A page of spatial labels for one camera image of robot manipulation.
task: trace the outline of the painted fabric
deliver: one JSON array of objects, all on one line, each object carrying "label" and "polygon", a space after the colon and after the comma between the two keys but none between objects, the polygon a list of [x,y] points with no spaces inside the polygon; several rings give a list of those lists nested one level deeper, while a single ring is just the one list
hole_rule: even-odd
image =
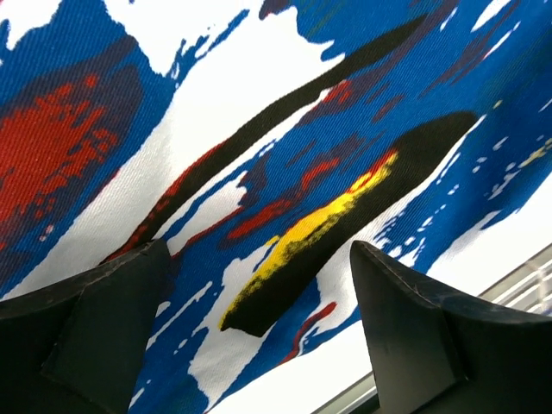
[{"label": "painted fabric", "polygon": [[0,294],[166,239],[129,410],[210,410],[359,320],[352,240],[426,273],[524,207],[551,3],[3,0]]}]

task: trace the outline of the metal frame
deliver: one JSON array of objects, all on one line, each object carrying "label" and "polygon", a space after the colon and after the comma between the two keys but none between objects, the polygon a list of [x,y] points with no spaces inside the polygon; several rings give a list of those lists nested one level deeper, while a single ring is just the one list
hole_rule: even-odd
[{"label": "metal frame", "polygon": [[[480,295],[519,311],[552,315],[552,244]],[[373,373],[314,411],[313,414],[368,414],[379,407]]]}]

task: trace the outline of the yellow paint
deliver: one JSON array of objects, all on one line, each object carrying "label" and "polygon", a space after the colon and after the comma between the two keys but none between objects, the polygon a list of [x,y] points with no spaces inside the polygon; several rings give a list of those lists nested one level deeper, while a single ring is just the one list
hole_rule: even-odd
[{"label": "yellow paint", "polygon": [[247,296],[258,290],[263,282],[289,261],[291,257],[316,243],[339,219],[354,208],[356,200],[367,191],[372,190],[391,173],[391,165],[397,160],[397,153],[392,154],[377,171],[360,176],[341,196],[300,219],[293,227],[278,239],[278,245],[270,256],[259,267],[257,272],[241,290],[234,302],[226,310],[219,328],[223,326],[226,316]]},{"label": "yellow paint", "polygon": [[519,164],[519,168],[523,168],[525,166],[528,166],[531,162],[534,160],[537,160],[539,158],[542,158],[546,153],[552,148],[552,138],[548,138],[546,142],[544,142],[544,145],[540,148],[538,148],[534,153],[532,153],[529,158],[525,161],[523,161],[521,164]]}]

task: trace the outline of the red paint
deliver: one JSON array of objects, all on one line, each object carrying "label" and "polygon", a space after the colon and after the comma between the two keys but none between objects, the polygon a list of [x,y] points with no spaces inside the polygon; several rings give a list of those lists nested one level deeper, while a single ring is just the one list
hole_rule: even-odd
[{"label": "red paint", "polygon": [[181,187],[186,181],[186,179],[188,178],[188,175],[191,172],[193,172],[200,164],[204,163],[209,157],[211,157],[211,155],[215,153],[218,150],[218,148],[220,148],[223,145],[223,143],[224,142],[221,142],[220,144],[214,146],[203,156],[197,159],[193,164],[191,164],[188,168],[186,168],[179,175],[179,177],[169,186],[169,188],[166,189],[165,193],[160,197],[159,201],[147,214],[146,218],[141,222],[141,224],[136,228],[136,230],[129,237],[127,242],[123,244],[113,254],[111,254],[106,259],[104,259],[103,263],[109,260],[113,260],[117,256],[120,256],[121,254],[125,254],[130,250],[132,250],[133,248],[137,248],[138,246],[140,246],[143,243],[143,240],[142,240],[144,238],[143,235],[149,231],[151,223],[154,222],[157,219],[158,215],[171,203],[172,198],[181,191]]},{"label": "red paint", "polygon": [[[388,150],[385,154],[383,154],[381,157],[379,157],[379,159],[370,166],[370,168],[368,169],[368,171],[366,171],[366,174],[369,174],[364,181],[362,181],[362,183],[360,183],[359,185],[356,185],[355,188],[361,188],[362,186],[366,185],[368,181],[370,181],[372,178],[373,178],[373,175],[393,156],[397,153],[398,151],[396,149],[390,149]],[[358,190],[355,190],[355,189],[348,189],[347,190],[347,193],[349,194],[354,194],[355,192],[357,192]]]},{"label": "red paint", "polygon": [[336,302],[330,302],[318,313],[315,313],[314,315],[309,317],[306,321],[304,321],[303,325],[299,329],[299,332],[295,335],[295,338],[293,339],[292,351],[280,362],[280,365],[285,362],[288,362],[289,360],[292,360],[293,358],[299,355],[299,353],[301,352],[300,345],[301,345],[301,341],[303,340],[303,336],[305,336],[307,332],[311,330],[311,328],[315,325],[315,323],[321,321],[329,314],[331,314],[331,312],[333,312],[336,307],[337,307]]},{"label": "red paint", "polygon": [[322,161],[312,167],[303,175],[299,188],[292,193],[290,198],[276,200],[263,208],[255,216],[244,220],[240,225],[229,232],[228,239],[232,240],[243,237],[295,207],[309,193],[313,181],[322,174],[334,170],[339,165],[339,161],[339,158],[334,158],[332,160]]},{"label": "red paint", "polygon": [[41,218],[56,204],[55,193],[82,179],[91,163],[105,161],[118,143],[101,126],[108,111],[91,101],[98,77],[67,83],[0,119],[0,223],[33,211]]},{"label": "red paint", "polygon": [[351,85],[352,82],[350,80],[343,80],[329,91],[328,95],[326,95],[322,102],[327,104],[329,102],[337,101],[339,104],[343,104],[353,93]]}]

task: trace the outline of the yellow stroke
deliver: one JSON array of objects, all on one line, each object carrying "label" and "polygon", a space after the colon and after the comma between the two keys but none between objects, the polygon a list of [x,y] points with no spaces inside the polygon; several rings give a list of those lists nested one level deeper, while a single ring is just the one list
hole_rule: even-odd
[{"label": "yellow stroke", "polygon": [[377,170],[369,171],[360,176],[341,196],[300,219],[282,237],[278,238],[275,236],[271,242],[277,242],[278,244],[226,310],[219,323],[219,328],[222,328],[226,316],[244,298],[260,289],[263,282],[270,279],[277,270],[285,266],[295,254],[320,240],[342,216],[354,208],[356,201],[361,195],[371,191],[376,185],[386,179],[391,174],[391,166],[396,162],[397,158],[397,152],[391,153]]}]

